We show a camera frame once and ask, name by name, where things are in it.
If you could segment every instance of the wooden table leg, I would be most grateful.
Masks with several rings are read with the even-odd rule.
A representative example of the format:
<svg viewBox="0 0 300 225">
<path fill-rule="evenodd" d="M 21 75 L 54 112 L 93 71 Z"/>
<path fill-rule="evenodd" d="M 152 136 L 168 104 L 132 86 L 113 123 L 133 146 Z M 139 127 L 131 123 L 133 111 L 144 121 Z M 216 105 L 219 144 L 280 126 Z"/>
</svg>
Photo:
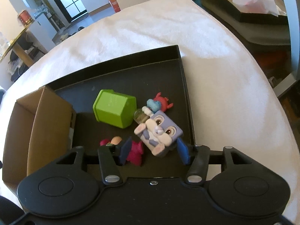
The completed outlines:
<svg viewBox="0 0 300 225">
<path fill-rule="evenodd" d="M 26 54 L 18 43 L 15 43 L 13 46 L 13 51 L 28 67 L 31 67 L 34 64 L 34 61 Z"/>
</svg>

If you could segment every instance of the silver bolt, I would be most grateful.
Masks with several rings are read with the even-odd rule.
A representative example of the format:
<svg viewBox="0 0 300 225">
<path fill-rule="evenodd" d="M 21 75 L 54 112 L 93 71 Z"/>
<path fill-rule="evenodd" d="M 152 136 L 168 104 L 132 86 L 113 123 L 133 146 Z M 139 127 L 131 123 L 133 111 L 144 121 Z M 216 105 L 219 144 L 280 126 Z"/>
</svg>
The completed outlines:
<svg viewBox="0 0 300 225">
<path fill-rule="evenodd" d="M 187 178 L 190 183 L 199 183 L 202 181 L 202 177 L 198 175 L 191 175 Z"/>
<path fill-rule="evenodd" d="M 157 181 L 151 181 L 150 185 L 158 185 L 158 182 Z"/>
<path fill-rule="evenodd" d="M 115 183 L 120 180 L 120 177 L 117 175 L 108 175 L 105 177 L 105 181 L 108 183 Z"/>
</svg>

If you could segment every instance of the wooden table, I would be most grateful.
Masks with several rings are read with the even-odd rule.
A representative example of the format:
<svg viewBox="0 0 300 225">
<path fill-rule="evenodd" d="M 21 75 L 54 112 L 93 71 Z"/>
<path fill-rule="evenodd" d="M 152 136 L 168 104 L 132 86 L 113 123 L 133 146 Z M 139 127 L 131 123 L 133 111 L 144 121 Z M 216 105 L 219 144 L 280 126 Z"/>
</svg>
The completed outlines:
<svg viewBox="0 0 300 225">
<path fill-rule="evenodd" d="M 34 64 L 34 61 L 27 55 L 27 53 L 23 50 L 23 48 L 17 43 L 17 40 L 26 32 L 31 24 L 24 27 L 24 29 L 18 34 L 18 36 L 10 41 L 10 46 L 4 52 L 3 56 L 0 59 L 0 62 L 5 58 L 5 56 L 9 53 L 10 50 L 13 50 L 14 53 L 25 63 L 28 67 L 31 67 Z"/>
</svg>

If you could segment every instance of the green plastic container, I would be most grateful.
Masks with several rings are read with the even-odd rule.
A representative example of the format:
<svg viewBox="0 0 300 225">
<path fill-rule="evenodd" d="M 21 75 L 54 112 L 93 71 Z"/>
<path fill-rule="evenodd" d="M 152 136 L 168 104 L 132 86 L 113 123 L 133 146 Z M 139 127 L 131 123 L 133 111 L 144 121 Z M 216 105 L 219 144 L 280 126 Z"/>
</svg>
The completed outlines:
<svg viewBox="0 0 300 225">
<path fill-rule="evenodd" d="M 101 90 L 94 102 L 93 110 L 98 122 L 124 129 L 133 121 L 137 100 L 133 96 L 113 90 Z"/>
</svg>

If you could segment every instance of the white fabric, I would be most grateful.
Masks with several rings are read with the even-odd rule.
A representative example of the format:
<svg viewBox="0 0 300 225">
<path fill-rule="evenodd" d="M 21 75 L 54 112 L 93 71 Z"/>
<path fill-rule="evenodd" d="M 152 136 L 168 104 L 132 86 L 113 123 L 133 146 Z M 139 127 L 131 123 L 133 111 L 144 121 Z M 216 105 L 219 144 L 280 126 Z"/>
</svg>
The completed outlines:
<svg viewBox="0 0 300 225">
<path fill-rule="evenodd" d="M 0 160 L 17 98 L 84 67 L 176 44 L 197 144 L 213 150 L 234 146 L 284 177 L 291 188 L 284 214 L 299 224 L 300 155 L 287 117 L 242 43 L 191 0 L 151 0 L 124 9 L 83 29 L 41 58 L 4 96 Z M 3 184 L 0 187 L 2 195 L 13 199 Z"/>
</svg>

